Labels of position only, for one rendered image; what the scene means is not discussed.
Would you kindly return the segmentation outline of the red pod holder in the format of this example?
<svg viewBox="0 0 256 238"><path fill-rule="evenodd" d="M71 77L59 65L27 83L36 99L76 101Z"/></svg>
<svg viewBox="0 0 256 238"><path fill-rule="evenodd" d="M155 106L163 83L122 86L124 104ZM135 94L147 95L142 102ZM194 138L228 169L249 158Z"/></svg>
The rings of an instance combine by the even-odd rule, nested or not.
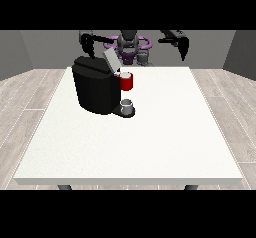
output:
<svg viewBox="0 0 256 238"><path fill-rule="evenodd" d="M121 72L119 74L120 89L129 91L133 88L133 74L130 72Z"/></svg>

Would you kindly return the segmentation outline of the black coffee machine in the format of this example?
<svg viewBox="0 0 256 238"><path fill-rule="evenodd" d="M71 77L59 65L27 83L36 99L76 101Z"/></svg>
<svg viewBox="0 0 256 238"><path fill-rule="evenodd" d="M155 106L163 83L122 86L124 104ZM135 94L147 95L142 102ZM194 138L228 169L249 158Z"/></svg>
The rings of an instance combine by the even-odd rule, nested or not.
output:
<svg viewBox="0 0 256 238"><path fill-rule="evenodd" d="M135 115L134 106L125 113L120 79L111 72L104 58L80 56L74 60L72 73L82 108L94 114L116 114L123 118Z"/></svg>

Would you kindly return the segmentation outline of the small grey coffee pod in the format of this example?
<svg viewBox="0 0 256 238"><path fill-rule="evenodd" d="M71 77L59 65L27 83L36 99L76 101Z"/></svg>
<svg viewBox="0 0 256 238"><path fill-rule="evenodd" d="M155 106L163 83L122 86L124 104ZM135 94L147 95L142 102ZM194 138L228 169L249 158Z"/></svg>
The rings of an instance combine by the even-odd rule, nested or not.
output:
<svg viewBox="0 0 256 238"><path fill-rule="evenodd" d="M141 66L148 64L149 52L147 50L141 50L137 54L137 63Z"/></svg>

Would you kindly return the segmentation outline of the pale grey machine lid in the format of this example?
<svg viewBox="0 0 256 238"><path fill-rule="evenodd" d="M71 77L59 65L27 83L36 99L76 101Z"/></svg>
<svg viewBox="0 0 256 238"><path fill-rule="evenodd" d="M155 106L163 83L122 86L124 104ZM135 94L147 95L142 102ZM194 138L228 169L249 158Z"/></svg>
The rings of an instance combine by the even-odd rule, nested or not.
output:
<svg viewBox="0 0 256 238"><path fill-rule="evenodd" d="M103 56L113 73L116 73L122 66L113 48L105 50L103 52Z"/></svg>

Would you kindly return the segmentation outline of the small grey cup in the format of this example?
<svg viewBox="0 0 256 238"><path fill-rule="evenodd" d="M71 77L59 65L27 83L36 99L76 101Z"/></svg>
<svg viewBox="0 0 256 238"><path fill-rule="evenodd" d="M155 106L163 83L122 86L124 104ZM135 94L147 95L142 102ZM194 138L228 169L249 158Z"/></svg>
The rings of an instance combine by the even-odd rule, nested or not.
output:
<svg viewBox="0 0 256 238"><path fill-rule="evenodd" d="M123 99L120 102L121 113L124 115L129 115L133 111L133 103L130 99Z"/></svg>

